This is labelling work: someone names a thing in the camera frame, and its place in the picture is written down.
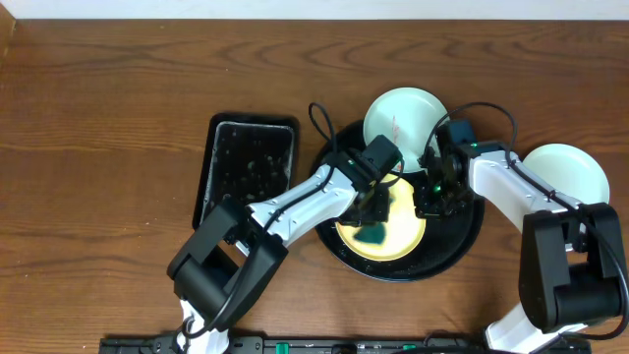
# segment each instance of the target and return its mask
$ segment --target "white bowl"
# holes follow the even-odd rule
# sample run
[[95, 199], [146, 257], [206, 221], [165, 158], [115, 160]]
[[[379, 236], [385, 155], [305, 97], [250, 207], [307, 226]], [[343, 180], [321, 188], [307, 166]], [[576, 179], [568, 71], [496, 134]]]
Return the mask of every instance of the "white bowl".
[[[383, 134], [402, 152], [404, 173], [419, 172], [422, 168], [418, 159], [424, 154], [430, 131], [446, 113], [443, 104], [423, 89], [392, 89], [378, 97], [367, 112], [363, 126], [365, 144]], [[435, 138], [430, 146], [439, 155]], [[399, 164], [393, 168], [399, 170]]]
[[538, 147], [523, 163], [550, 186], [584, 204], [609, 203], [607, 176], [591, 156], [576, 147]]

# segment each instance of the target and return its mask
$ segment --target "green object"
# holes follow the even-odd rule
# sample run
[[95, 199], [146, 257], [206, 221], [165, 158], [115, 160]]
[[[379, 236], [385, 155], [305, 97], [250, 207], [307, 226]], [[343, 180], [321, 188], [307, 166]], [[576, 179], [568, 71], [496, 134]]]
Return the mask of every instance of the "green object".
[[354, 235], [354, 239], [365, 243], [381, 245], [382, 242], [384, 242], [385, 234], [386, 230], [384, 229], [384, 225], [379, 222], [373, 226], [363, 226], [361, 230]]
[[275, 345], [275, 354], [288, 354], [288, 343], [277, 343]]

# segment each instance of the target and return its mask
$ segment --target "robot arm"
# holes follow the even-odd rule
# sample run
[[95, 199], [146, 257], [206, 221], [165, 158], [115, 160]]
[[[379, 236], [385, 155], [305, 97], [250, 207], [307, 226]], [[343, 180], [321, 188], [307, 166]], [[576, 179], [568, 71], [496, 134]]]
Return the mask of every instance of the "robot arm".
[[[381, 208], [388, 203], [377, 201], [382, 196], [388, 201], [388, 190], [378, 186], [401, 158], [397, 147], [379, 136], [364, 151], [332, 154], [314, 176], [281, 196], [247, 207], [228, 199], [215, 207], [167, 271], [188, 318], [188, 352], [220, 352], [215, 343], [226, 342], [226, 329], [257, 300], [287, 247], [319, 223], [334, 217], [359, 224], [386, 221], [388, 209]], [[223, 240], [247, 256], [243, 266], [218, 247]], [[182, 348], [187, 343], [183, 337], [178, 341]]]
[[[523, 234], [522, 303], [489, 326], [486, 339], [490, 348], [529, 353], [563, 331], [580, 330], [620, 314], [620, 274], [598, 240], [583, 232], [576, 215], [508, 168], [501, 144], [477, 143], [466, 121], [444, 124], [436, 137], [441, 158], [430, 154], [426, 160], [430, 188], [416, 188], [420, 193], [414, 196], [418, 215], [447, 217], [466, 207], [471, 199], [486, 198]], [[168, 275], [175, 282], [182, 306], [194, 319], [192, 329], [210, 330], [192, 339], [189, 353], [221, 352], [215, 343], [226, 341], [208, 338], [220, 331], [223, 339], [226, 337], [226, 329], [254, 304], [277, 271], [288, 253], [286, 248], [310, 229], [333, 217], [358, 224], [385, 220], [388, 210], [374, 206], [388, 207], [388, 203], [373, 201], [382, 193], [377, 187], [379, 181], [401, 158], [397, 148], [385, 137], [378, 137], [361, 153], [344, 151], [333, 157], [309, 180], [282, 196], [249, 207], [231, 200], [223, 202], [171, 262]], [[518, 160], [515, 153], [511, 157]], [[551, 189], [526, 167], [519, 169], [530, 180]], [[330, 170], [328, 183], [321, 187]], [[316, 193], [271, 220], [277, 210], [314, 188], [318, 188]], [[577, 207], [605, 235], [626, 277], [620, 227], [613, 209], [605, 204], [583, 206], [558, 192], [556, 195]], [[236, 244], [248, 256], [242, 267], [218, 247], [222, 240]], [[570, 247], [588, 252], [588, 262], [569, 265], [565, 251]], [[234, 288], [238, 278], [242, 284]], [[213, 328], [203, 326], [208, 322]], [[186, 340], [179, 339], [183, 348]]]
[[[466, 198], [483, 197], [522, 232], [521, 304], [487, 328], [490, 349], [530, 353], [560, 333], [621, 315], [621, 277], [624, 274], [626, 279], [627, 270], [620, 224], [611, 206], [583, 205], [557, 191], [554, 198], [562, 205], [554, 201], [529, 182], [553, 190], [522, 165], [515, 153], [510, 158], [520, 174], [508, 165], [504, 146], [477, 143], [467, 121], [444, 124], [436, 137], [442, 158], [437, 160], [430, 153], [427, 163], [430, 181], [433, 187], [439, 186], [439, 194], [428, 197], [431, 203], [421, 205], [420, 213], [445, 216], [465, 207]], [[599, 236], [589, 233], [584, 219], [596, 226]], [[613, 255], [600, 242], [610, 245]], [[566, 251], [573, 248], [587, 253], [588, 261], [570, 265]], [[623, 274], [613, 266], [613, 258]]]

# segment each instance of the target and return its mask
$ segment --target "wire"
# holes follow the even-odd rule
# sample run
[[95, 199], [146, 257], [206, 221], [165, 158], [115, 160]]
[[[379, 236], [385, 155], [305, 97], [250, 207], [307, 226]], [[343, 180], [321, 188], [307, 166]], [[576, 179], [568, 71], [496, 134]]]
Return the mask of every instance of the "wire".
[[400, 160], [400, 172], [397, 175], [397, 177], [395, 177], [394, 180], [389, 181], [389, 182], [380, 182], [380, 185], [385, 188], [393, 187], [393, 185], [396, 184], [397, 181], [400, 180], [400, 178], [402, 178], [402, 173], [404, 173], [404, 157], [402, 157], [402, 159]]
[[[316, 122], [316, 120], [314, 118], [314, 115], [313, 115], [313, 108], [314, 107], [318, 108], [318, 110], [321, 112], [321, 115], [323, 115], [323, 118], [325, 119], [325, 122], [327, 123], [327, 129], [330, 131], [330, 137], [328, 137], [323, 132], [323, 130], [320, 128], [320, 126]], [[308, 106], [308, 115], [309, 115], [309, 117], [311, 119], [311, 122], [313, 122], [313, 125], [316, 128], [316, 130], [323, 136], [324, 139], [326, 139], [329, 143], [332, 144], [332, 153], [334, 155], [337, 155], [338, 154], [338, 144], [337, 144], [337, 141], [336, 141], [336, 132], [334, 131], [334, 126], [332, 125], [332, 121], [330, 120], [330, 117], [327, 114], [327, 111], [325, 110], [325, 107], [323, 107], [320, 103], [312, 102]], [[335, 159], [333, 159], [333, 162], [330, 162], [330, 170], [327, 173], [327, 176], [325, 177], [323, 182], [321, 182], [318, 186], [313, 188], [311, 191], [302, 194], [300, 197], [294, 199], [293, 201], [291, 201], [291, 202], [287, 203], [286, 205], [284, 205], [283, 207], [279, 208], [278, 210], [276, 210], [271, 215], [271, 217], [268, 219], [268, 221], [265, 223], [264, 227], [262, 228], [261, 237], [264, 237], [266, 235], [266, 232], [271, 227], [273, 222], [282, 213], [284, 213], [286, 210], [288, 210], [290, 207], [294, 206], [295, 204], [303, 201], [304, 199], [314, 195], [315, 193], [317, 193], [317, 192], [321, 191], [323, 188], [325, 188], [327, 183], [332, 178], [332, 174], [334, 173], [334, 169], [335, 169]], [[257, 249], [259, 248], [260, 244], [261, 244], [261, 242], [257, 242], [256, 245], [254, 246], [254, 248], [252, 249], [251, 253], [256, 252]], [[243, 279], [245, 278], [244, 274], [249, 272], [250, 267], [252, 267], [252, 263], [250, 262], [250, 259], [247, 258], [245, 260], [245, 264], [240, 269], [239, 276], [236, 278], [236, 281], [234, 282], [234, 286], [232, 287], [232, 291], [229, 293], [229, 296], [227, 297], [227, 299], [225, 300], [223, 305], [220, 307], [220, 309], [216, 313], [216, 316], [214, 316], [212, 321], [209, 322], [209, 324], [205, 324], [200, 330], [198, 330], [198, 331], [196, 331], [194, 333], [190, 333], [189, 330], [188, 330], [188, 323], [190, 322], [191, 319], [188, 318], [188, 319], [184, 320], [184, 325], [182, 326], [182, 333], [184, 334], [184, 336], [186, 338], [188, 338], [188, 339], [199, 338], [200, 336], [204, 335], [207, 331], [209, 331], [209, 330], [211, 330], [211, 329], [216, 327], [216, 324], [218, 323], [218, 320], [223, 316], [223, 314], [225, 313], [225, 311], [227, 310], [229, 305], [234, 301], [234, 298], [235, 298], [236, 294], [240, 291], [241, 287], [243, 286], [243, 283], [244, 283]]]
[[620, 313], [622, 314], [622, 320], [620, 321], [620, 324], [618, 325], [618, 327], [615, 330], [611, 331], [610, 333], [606, 333], [606, 334], [560, 333], [559, 336], [561, 336], [561, 337], [570, 337], [570, 338], [580, 338], [580, 339], [590, 339], [590, 340], [609, 340], [609, 339], [617, 337], [618, 335], [620, 335], [625, 330], [625, 328], [629, 324], [629, 306], [628, 306], [628, 304], [629, 304], [629, 288], [627, 287], [627, 278], [625, 277], [624, 271], [622, 270], [622, 266], [620, 265], [620, 261], [618, 260], [616, 255], [613, 253], [613, 250], [611, 249], [611, 246], [609, 245], [609, 243], [599, 233], [599, 231], [595, 228], [595, 226], [593, 224], [591, 224], [588, 220], [584, 219], [577, 212], [577, 209], [575, 209], [570, 204], [568, 204], [568, 203], [564, 202], [563, 200], [561, 200], [556, 195], [556, 191], [554, 191], [554, 190], [552, 190], [552, 191], [547, 190], [542, 185], [537, 183], [535, 180], [530, 178], [527, 174], [522, 172], [522, 170], [520, 170], [520, 168], [516, 165], [517, 160], [511, 159], [511, 150], [513, 149], [513, 146], [515, 145], [515, 140], [516, 140], [516, 137], [518, 135], [518, 123], [516, 122], [515, 118], [513, 117], [513, 115], [509, 111], [507, 111], [505, 108], [503, 108], [503, 107], [501, 107], [501, 106], [499, 106], [497, 104], [494, 104], [494, 103], [489, 103], [489, 102], [471, 102], [471, 103], [467, 103], [467, 104], [464, 104], [462, 106], [459, 106], [459, 107], [453, 109], [452, 111], [446, 113], [443, 117], [441, 117], [441, 119], [439, 119], [437, 121], [437, 123], [434, 125], [434, 127], [430, 131], [429, 139], [427, 140], [426, 147], [424, 148], [424, 155], [422, 156], [423, 162], [425, 162], [425, 159], [426, 159], [426, 156], [427, 156], [430, 139], [434, 135], [434, 132], [436, 132], [436, 129], [439, 127], [439, 125], [447, 117], [449, 117], [451, 114], [454, 114], [456, 112], [462, 111], [462, 110], [467, 109], [467, 108], [470, 108], [472, 106], [487, 106], [487, 107], [491, 107], [491, 108], [497, 109], [498, 111], [502, 112], [509, 119], [509, 121], [511, 122], [511, 127], [513, 129], [513, 132], [512, 132], [512, 135], [511, 135], [511, 142], [509, 143], [507, 149], [504, 151], [505, 160], [508, 161], [507, 164], [508, 164], [509, 168], [512, 168], [513, 171], [515, 173], [517, 173], [522, 179], [527, 181], [529, 184], [531, 184], [533, 187], [538, 189], [540, 192], [544, 193], [549, 200], [552, 200], [552, 201], [558, 203], [562, 207], [565, 207], [567, 211], [569, 211], [571, 213], [574, 213], [577, 216], [577, 218], [579, 219], [579, 222], [581, 222], [582, 224], [585, 225], [587, 231], [590, 232], [590, 234], [593, 235], [599, 241], [599, 243], [602, 245], [602, 248], [604, 249], [604, 251], [611, 257], [613, 266], [616, 269], [616, 271], [618, 272], [618, 277], [620, 278], [620, 292], [622, 294], [622, 299], [621, 299], [621, 302], [620, 302]]

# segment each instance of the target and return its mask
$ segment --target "white wall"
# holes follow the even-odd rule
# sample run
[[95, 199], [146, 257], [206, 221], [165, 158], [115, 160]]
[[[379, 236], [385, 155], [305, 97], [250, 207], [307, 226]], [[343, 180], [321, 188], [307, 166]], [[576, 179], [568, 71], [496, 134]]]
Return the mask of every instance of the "white wall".
[[629, 0], [0, 0], [17, 19], [629, 20]]

